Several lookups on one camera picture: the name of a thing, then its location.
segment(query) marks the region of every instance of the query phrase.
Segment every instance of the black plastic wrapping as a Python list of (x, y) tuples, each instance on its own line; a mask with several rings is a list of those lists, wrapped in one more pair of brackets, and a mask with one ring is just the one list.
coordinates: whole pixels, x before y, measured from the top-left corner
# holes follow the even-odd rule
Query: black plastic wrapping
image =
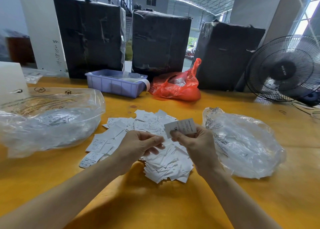
[(148, 79), (181, 72), (191, 18), (155, 11), (133, 11), (132, 70)]
[(192, 62), (202, 60), (196, 75), (198, 88), (233, 91), (265, 31), (217, 20), (204, 23)]
[(120, 70), (125, 55), (125, 11), (118, 5), (90, 0), (54, 0), (70, 78)]

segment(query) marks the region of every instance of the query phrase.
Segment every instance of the person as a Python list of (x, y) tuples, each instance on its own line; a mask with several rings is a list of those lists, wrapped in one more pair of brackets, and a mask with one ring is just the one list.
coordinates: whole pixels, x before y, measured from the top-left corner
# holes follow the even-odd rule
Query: person
[[(224, 172), (210, 130), (197, 125), (196, 134), (185, 136), (172, 131), (171, 135), (173, 141), (186, 147), (198, 174), (208, 183), (235, 229), (281, 228)], [(158, 154), (155, 147), (163, 149), (162, 142), (162, 136), (129, 131), (111, 156), (4, 215), (0, 229), (62, 229), (141, 156)]]

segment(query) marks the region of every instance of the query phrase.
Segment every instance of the orange tabletop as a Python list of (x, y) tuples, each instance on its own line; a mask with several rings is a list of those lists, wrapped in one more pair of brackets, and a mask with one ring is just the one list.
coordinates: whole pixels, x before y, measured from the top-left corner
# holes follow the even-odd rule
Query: orange tabletop
[[(30, 87), (87, 88), (86, 81), (43, 77)], [(109, 117), (135, 117), (135, 110), (161, 109), (178, 119), (201, 124), (206, 107), (257, 118), (268, 124), (287, 151), (287, 160), (267, 178), (235, 181), (283, 228), (320, 227), (320, 124), (290, 105), (261, 104), (254, 94), (201, 91), (197, 102), (156, 98), (142, 92), (136, 99), (103, 94)], [(99, 126), (95, 133), (106, 129)], [(0, 215), (82, 171), (91, 135), (81, 145), (36, 152), (30, 157), (6, 159), (0, 148)], [(222, 207), (196, 170), (186, 184), (154, 183), (136, 162), (130, 172), (111, 182), (66, 228), (232, 228)]]

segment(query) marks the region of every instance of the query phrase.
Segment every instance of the purple basket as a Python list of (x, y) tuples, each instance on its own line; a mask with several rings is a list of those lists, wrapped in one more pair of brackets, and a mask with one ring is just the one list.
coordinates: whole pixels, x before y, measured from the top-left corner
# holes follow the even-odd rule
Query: purple basket
[[(112, 93), (125, 97), (137, 98), (140, 93), (146, 88), (144, 82), (132, 83), (128, 81), (122, 81), (107, 76), (120, 75), (122, 71), (103, 69), (94, 72), (86, 73), (88, 87), (101, 92)], [(129, 78), (133, 78), (136, 73), (129, 73)]]

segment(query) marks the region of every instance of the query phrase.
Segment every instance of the black fan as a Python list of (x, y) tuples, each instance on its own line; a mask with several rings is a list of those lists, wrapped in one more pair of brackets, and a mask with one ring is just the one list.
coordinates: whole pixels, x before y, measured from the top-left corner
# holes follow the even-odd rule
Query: black fan
[(257, 96), (270, 101), (292, 99), (320, 103), (320, 46), (309, 36), (284, 36), (259, 48), (252, 56), (245, 80)]

